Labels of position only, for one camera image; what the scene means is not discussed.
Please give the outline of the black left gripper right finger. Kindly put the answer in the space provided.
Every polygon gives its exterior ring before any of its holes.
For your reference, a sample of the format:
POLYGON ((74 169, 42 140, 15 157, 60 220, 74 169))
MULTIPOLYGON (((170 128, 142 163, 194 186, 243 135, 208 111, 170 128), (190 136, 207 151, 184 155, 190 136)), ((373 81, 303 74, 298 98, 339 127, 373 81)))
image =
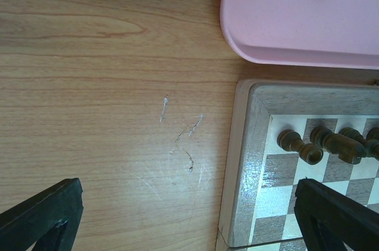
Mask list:
POLYGON ((378 250, 378 213, 314 179, 302 179, 294 212, 308 250, 378 250))

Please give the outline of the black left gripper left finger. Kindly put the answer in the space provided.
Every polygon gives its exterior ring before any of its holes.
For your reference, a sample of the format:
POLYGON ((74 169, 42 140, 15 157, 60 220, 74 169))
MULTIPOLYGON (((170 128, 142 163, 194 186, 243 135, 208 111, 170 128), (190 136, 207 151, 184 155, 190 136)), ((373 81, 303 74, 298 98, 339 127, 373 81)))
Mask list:
POLYGON ((71 250, 82 193, 79 178, 64 179, 1 213, 1 250, 71 250))

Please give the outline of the dark knight chess piece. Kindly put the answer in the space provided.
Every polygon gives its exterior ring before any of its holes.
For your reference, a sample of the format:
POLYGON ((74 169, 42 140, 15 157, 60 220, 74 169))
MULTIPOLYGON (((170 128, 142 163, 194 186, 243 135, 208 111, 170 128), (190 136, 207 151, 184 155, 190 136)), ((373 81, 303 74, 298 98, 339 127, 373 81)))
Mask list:
POLYGON ((325 149, 345 163, 357 165, 366 157, 365 147, 356 140, 334 133, 325 126, 318 126, 310 133, 310 141, 325 149))

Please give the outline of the dark bishop chess piece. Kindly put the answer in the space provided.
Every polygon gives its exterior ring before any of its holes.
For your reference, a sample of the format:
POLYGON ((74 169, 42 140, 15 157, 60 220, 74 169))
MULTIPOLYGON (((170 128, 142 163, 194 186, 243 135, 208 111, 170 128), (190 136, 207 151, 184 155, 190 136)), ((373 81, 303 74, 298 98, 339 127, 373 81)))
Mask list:
POLYGON ((357 141, 358 143, 361 143, 366 151, 367 157, 371 157, 368 153, 368 145, 366 139, 364 139, 363 135, 356 129, 352 127, 345 127, 339 131, 339 134, 346 136, 350 139, 353 139, 357 141))

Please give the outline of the dark rook chess piece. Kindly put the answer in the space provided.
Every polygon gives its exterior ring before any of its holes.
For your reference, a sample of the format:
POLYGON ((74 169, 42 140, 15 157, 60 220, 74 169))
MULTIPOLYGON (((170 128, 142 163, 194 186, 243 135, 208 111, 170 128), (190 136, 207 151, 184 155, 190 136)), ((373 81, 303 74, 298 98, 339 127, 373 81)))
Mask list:
POLYGON ((286 129, 279 133, 277 144, 286 152, 296 152, 309 165, 318 164, 323 158, 323 150, 312 143, 305 143, 298 132, 286 129))

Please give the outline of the dark king chess piece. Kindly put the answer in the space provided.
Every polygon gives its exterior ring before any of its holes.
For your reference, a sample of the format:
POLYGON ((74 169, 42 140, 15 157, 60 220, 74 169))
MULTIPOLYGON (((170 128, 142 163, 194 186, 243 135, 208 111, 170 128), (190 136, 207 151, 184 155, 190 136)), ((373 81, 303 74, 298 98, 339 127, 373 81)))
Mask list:
POLYGON ((367 145, 368 145, 368 153, 371 157, 379 160, 378 155, 378 134, 379 127, 372 128, 367 134, 367 145))

